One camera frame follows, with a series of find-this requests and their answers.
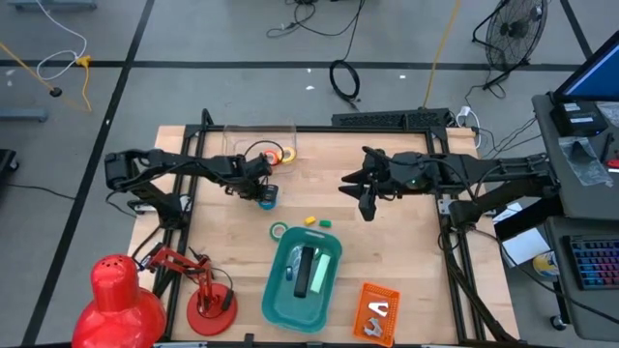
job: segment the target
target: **red lamp shade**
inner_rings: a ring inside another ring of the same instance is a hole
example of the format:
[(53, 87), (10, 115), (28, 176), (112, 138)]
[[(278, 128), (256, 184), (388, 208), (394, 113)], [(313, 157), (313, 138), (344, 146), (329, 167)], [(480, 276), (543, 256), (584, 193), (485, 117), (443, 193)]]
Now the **red lamp shade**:
[(94, 300), (77, 320), (73, 348), (150, 348), (163, 335), (162, 303), (138, 286), (130, 257), (106, 256), (90, 281)]

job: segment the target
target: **white cable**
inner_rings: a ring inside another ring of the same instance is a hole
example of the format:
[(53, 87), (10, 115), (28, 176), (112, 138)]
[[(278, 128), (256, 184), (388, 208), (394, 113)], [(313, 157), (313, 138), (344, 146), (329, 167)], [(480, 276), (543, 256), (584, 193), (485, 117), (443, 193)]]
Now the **white cable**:
[[(475, 114), (475, 112), (469, 106), (463, 106), (459, 114), (456, 116), (457, 126), (459, 128), (466, 127), (466, 118), (468, 117), (468, 115), (473, 115), (473, 118), (475, 119), (475, 123), (477, 124), (477, 129), (480, 129), (482, 127), (482, 124), (480, 123), (480, 119), (479, 117), (477, 117), (477, 114)], [(462, 124), (459, 121), (460, 117), (464, 117), (464, 123)], [(477, 143), (475, 144), (475, 149), (476, 150), (479, 149), (481, 145), (482, 145), (482, 136), (480, 134), (477, 134)]]
[[(49, 81), (49, 80), (52, 80), (52, 79), (54, 79), (54, 78), (57, 78), (57, 77), (59, 77), (60, 75), (62, 75), (63, 73), (65, 73), (65, 72), (66, 72), (66, 71), (67, 71), (67, 70), (68, 70), (68, 69), (69, 69), (69, 68), (70, 68), (70, 67), (71, 67), (71, 66), (75, 63), (75, 61), (76, 61), (77, 59), (81, 58), (81, 57), (84, 55), (84, 52), (86, 52), (86, 46), (88, 45), (88, 40), (86, 40), (86, 38), (84, 38), (83, 36), (79, 35), (79, 34), (78, 34), (78, 33), (76, 33), (75, 31), (73, 31), (73, 30), (71, 30), (71, 29), (67, 28), (66, 26), (64, 26), (64, 25), (60, 24), (58, 21), (56, 21), (56, 19), (52, 18), (52, 16), (51, 16), (51, 15), (49, 15), (49, 13), (48, 13), (48, 12), (47, 12), (47, 10), (45, 9), (45, 7), (43, 7), (43, 5), (41, 4), (41, 1), (40, 1), (40, 0), (36, 0), (36, 1), (37, 1), (37, 4), (39, 5), (39, 7), (41, 8), (41, 10), (43, 11), (43, 13), (47, 16), (47, 18), (49, 18), (49, 20), (51, 20), (54, 24), (56, 24), (56, 25), (57, 25), (57, 26), (59, 26), (60, 28), (64, 29), (65, 31), (67, 31), (67, 32), (69, 32), (69, 33), (71, 33), (71, 34), (73, 34), (73, 35), (75, 35), (75, 36), (79, 37), (80, 39), (82, 39), (82, 40), (84, 41), (84, 47), (81, 49), (81, 52), (80, 52), (79, 54), (77, 54), (77, 52), (75, 52), (74, 50), (71, 50), (71, 49), (61, 50), (61, 51), (56, 52), (56, 53), (54, 53), (54, 54), (50, 55), (49, 57), (47, 57), (47, 58), (43, 59), (43, 60), (41, 61), (41, 63), (39, 63), (39, 64), (37, 65), (37, 75), (38, 75), (38, 76), (39, 76), (42, 80)], [(74, 59), (71, 61), (71, 63), (70, 63), (67, 67), (65, 67), (65, 69), (63, 69), (62, 71), (60, 71), (59, 73), (57, 73), (56, 75), (51, 76), (51, 77), (43, 77), (43, 76), (41, 76), (41, 72), (40, 72), (40, 70), (41, 70), (41, 66), (42, 66), (43, 64), (45, 64), (48, 60), (50, 60), (50, 59), (52, 59), (52, 58), (54, 58), (54, 57), (56, 57), (56, 56), (59, 56), (59, 55), (61, 55), (61, 54), (67, 54), (67, 53), (71, 53), (71, 54), (74, 56)]]

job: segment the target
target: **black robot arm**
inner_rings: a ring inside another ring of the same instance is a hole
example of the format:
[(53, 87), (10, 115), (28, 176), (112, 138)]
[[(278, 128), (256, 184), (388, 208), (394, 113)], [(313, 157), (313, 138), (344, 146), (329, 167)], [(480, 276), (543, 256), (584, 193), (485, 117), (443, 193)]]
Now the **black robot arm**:
[[(376, 197), (400, 199), (409, 194), (458, 195), (468, 191), (471, 201), (454, 200), (448, 209), (455, 228), (477, 222), (487, 211), (522, 196), (548, 196), (558, 187), (545, 154), (518, 159), (475, 159), (469, 155), (404, 152), (392, 158), (381, 149), (363, 147), (362, 169), (341, 180), (354, 184), (339, 190), (359, 200), (366, 221), (374, 219)], [(508, 182), (478, 196), (473, 184)]]
[(260, 179), (272, 174), (266, 157), (246, 160), (245, 156), (214, 156), (201, 159), (170, 154), (162, 150), (128, 150), (105, 156), (105, 182), (114, 192), (130, 191), (141, 204), (154, 207), (163, 228), (181, 228), (184, 212), (180, 197), (164, 193), (151, 183), (163, 174), (193, 175), (225, 187), (243, 199), (271, 202), (277, 187), (263, 185)]

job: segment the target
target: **yellow cable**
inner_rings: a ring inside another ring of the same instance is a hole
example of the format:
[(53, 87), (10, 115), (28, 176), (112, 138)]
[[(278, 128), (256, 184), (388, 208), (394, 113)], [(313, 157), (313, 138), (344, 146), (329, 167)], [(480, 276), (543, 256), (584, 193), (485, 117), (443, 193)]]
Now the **yellow cable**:
[[(19, 63), (19, 65), (24, 68), (26, 71), (28, 71), (31, 75), (33, 75), (39, 82), (41, 82), (41, 84), (43, 84), (43, 86), (45, 86), (45, 88), (47, 90), (49, 90), (50, 92), (54, 90), (54, 87), (52, 85), (50, 85), (47, 81), (43, 80), (42, 78), (40, 78), (37, 74), (35, 74), (35, 72), (32, 71), (32, 69), (30, 69), (21, 59), (19, 59), (19, 57), (17, 57), (14, 53), (11, 52), (11, 50), (6, 47), (3, 43), (0, 42), (0, 48), (2, 48), (2, 50), (4, 50), (9, 56), (11, 56), (11, 58), (13, 58), (16, 62)], [(78, 111), (81, 112), (91, 112), (92, 108), (90, 107), (90, 102), (88, 102), (88, 99), (85, 97), (84, 95), (84, 91), (86, 89), (86, 85), (88, 84), (88, 73), (86, 74), (86, 83), (84, 84), (84, 89), (82, 90), (82, 95), (84, 97), (84, 99), (86, 100), (86, 104), (88, 105), (87, 109), (84, 109), (83, 107), (79, 106), (75, 101), (72, 101), (64, 96), (60, 96), (60, 99), (69, 107), (72, 107)]]
[(84, 67), (86, 69), (86, 79), (84, 80), (84, 85), (81, 88), (81, 97), (86, 102), (86, 106), (88, 107), (88, 112), (92, 112), (93, 108), (90, 107), (90, 101), (88, 101), (88, 97), (86, 97), (86, 90), (88, 89), (88, 81), (90, 80), (90, 56), (84, 56), (75, 61), (76, 64)]
[(88, 107), (88, 112), (92, 112), (93, 108), (90, 106), (90, 101), (88, 101), (88, 97), (86, 97), (86, 90), (88, 89), (88, 80), (90, 79), (90, 69), (88, 66), (86, 68), (86, 80), (84, 80), (84, 86), (81, 88), (81, 97), (86, 102), (86, 106)]
[(441, 56), (441, 52), (443, 51), (443, 47), (445, 46), (445, 42), (449, 37), (449, 33), (452, 31), (452, 26), (456, 21), (457, 12), (460, 8), (460, 0), (456, 0), (456, 5), (452, 10), (452, 17), (449, 19), (449, 24), (447, 24), (447, 28), (445, 29), (445, 33), (443, 33), (443, 38), (441, 39), (441, 44), (438, 46), (438, 50), (436, 51), (436, 56), (434, 57), (434, 62), (432, 62), (432, 71), (429, 74), (429, 81), (427, 82), (426, 89), (426, 97), (424, 98), (424, 108), (426, 108), (427, 100), (429, 99), (429, 94), (432, 91), (432, 82), (434, 81), (434, 72), (436, 71), (436, 64), (438, 63), (438, 59)]

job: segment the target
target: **teal tray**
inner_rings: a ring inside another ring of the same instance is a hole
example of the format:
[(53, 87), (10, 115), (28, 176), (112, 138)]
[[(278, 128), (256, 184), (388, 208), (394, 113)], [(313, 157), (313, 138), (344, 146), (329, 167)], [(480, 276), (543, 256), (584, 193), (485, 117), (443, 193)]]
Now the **teal tray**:
[[(285, 269), (292, 266), (298, 271), (301, 248), (314, 247), (318, 252), (311, 263), (308, 294), (304, 299), (294, 297), (296, 272), (292, 280), (286, 280)], [(329, 267), (320, 293), (310, 291), (311, 280), (318, 266), (320, 254), (331, 256)], [(338, 274), (341, 259), (341, 243), (327, 233), (304, 227), (289, 228), (280, 239), (280, 245), (273, 261), (267, 287), (262, 297), (262, 314), (272, 324), (305, 334), (317, 333), (327, 323), (329, 301)]]

